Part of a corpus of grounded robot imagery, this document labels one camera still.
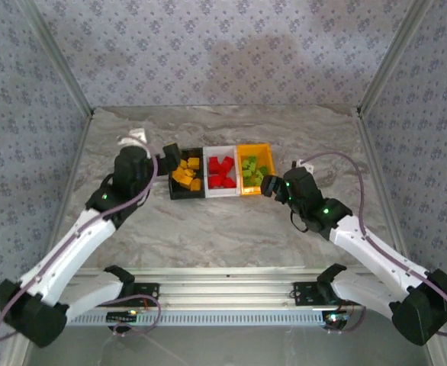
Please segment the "purple cable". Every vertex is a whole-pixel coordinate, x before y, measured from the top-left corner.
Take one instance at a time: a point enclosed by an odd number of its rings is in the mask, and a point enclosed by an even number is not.
[[[47,261],[47,263],[39,270],[39,272],[37,273],[37,276],[35,276],[34,278],[32,278],[29,282],[27,282],[27,284],[25,286],[23,286],[11,299],[10,301],[5,305],[5,307],[3,308],[3,310],[0,312],[0,325],[3,323],[3,320],[5,319],[6,315],[8,314],[8,312],[10,311],[10,309],[15,305],[15,303],[18,301],[18,299],[25,294],[29,288],[31,288],[35,281],[40,281],[42,279],[42,275],[46,273],[46,271],[50,268],[50,266],[64,253],[64,251],[66,251],[66,249],[69,247],[69,245],[74,241],[74,239],[76,239],[76,237],[78,235],[80,235],[81,233],[83,233],[86,229],[88,229],[94,222],[98,221],[98,220],[102,220],[104,217],[112,215],[120,210],[123,210],[126,207],[129,207],[132,204],[135,204],[136,202],[140,201],[144,195],[149,191],[149,189],[153,186],[154,181],[156,180],[157,177],[157,159],[156,159],[156,154],[154,154],[154,152],[152,151],[152,149],[149,147],[149,145],[145,144],[141,139],[135,137],[135,136],[126,136],[129,139],[132,140],[136,140],[138,143],[140,143],[142,145],[142,147],[148,151],[151,155],[151,159],[153,161],[153,165],[154,165],[154,171],[153,171],[153,176],[151,177],[151,179],[149,180],[149,183],[147,184],[147,186],[134,198],[132,198],[131,200],[125,202],[124,204],[120,204],[108,211],[105,211],[103,213],[100,213],[99,215],[91,218],[90,220],[88,220],[85,224],[81,225],[78,229],[78,231],[76,233],[73,233],[67,240],[66,242],[59,248],[59,250],[57,252],[55,252],[53,254],[52,257],[50,257],[50,259]],[[4,341],[12,336],[14,336],[15,334],[17,334],[17,332],[12,332],[6,335],[2,335],[0,336],[0,342]]]
[[[364,201],[365,201],[364,182],[362,180],[361,171],[359,170],[359,167],[356,164],[356,162],[354,160],[352,160],[352,158],[350,158],[349,156],[347,156],[346,154],[344,154],[343,152],[340,152],[340,151],[326,151],[326,152],[319,152],[318,154],[312,155],[309,158],[305,159],[304,162],[309,162],[310,160],[313,160],[315,158],[318,158],[318,157],[324,156],[324,155],[338,155],[338,156],[342,156],[344,159],[349,160],[349,162],[354,166],[355,172],[356,172],[356,174],[357,174],[357,176],[359,178],[359,187],[361,189],[361,200],[359,201],[359,215],[358,215],[359,227],[361,228],[362,235],[365,237],[365,239],[368,241],[368,243],[371,244],[371,246],[373,248],[375,248],[381,255],[383,255],[390,262],[394,263],[395,265],[397,265],[398,267],[400,267],[404,271],[411,273],[412,276],[414,276],[415,278],[417,278],[418,280],[422,281],[424,284],[426,284],[427,286],[432,288],[447,303],[447,294],[444,291],[442,291],[434,283],[429,281],[427,278],[423,277],[418,272],[410,270],[407,265],[403,264],[402,262],[399,262],[398,260],[396,260],[396,258],[394,258],[391,255],[389,255],[388,253],[386,253],[378,244],[375,243],[375,241],[373,239],[371,239],[368,236],[368,234],[366,232],[366,226],[364,224],[364,216],[363,216]],[[447,332],[440,332],[440,331],[438,331],[436,334],[438,336],[445,336],[445,337],[447,337]]]
[[[157,306],[157,315],[156,318],[154,319],[153,323],[149,326],[149,328],[146,328],[144,330],[132,330],[130,333],[117,333],[117,328],[119,326],[128,326],[129,328],[133,329],[132,325],[129,323],[125,323],[125,322],[120,322],[117,325],[115,325],[114,327],[114,335],[115,336],[120,336],[120,337],[125,337],[125,336],[141,336],[142,334],[147,334],[148,332],[150,332],[151,330],[153,330],[157,323],[159,322],[159,319],[161,318],[161,304],[159,303],[159,301],[152,296],[149,295],[142,295],[142,294],[138,294],[138,295],[132,295],[132,296],[126,296],[126,297],[122,297],[121,299],[115,299],[115,300],[110,300],[107,301],[106,303],[102,303],[100,304],[100,306],[104,306],[104,305],[112,305],[114,303],[121,303],[123,301],[127,301],[127,300],[134,300],[134,299],[147,299],[147,300],[151,300],[156,306]]]

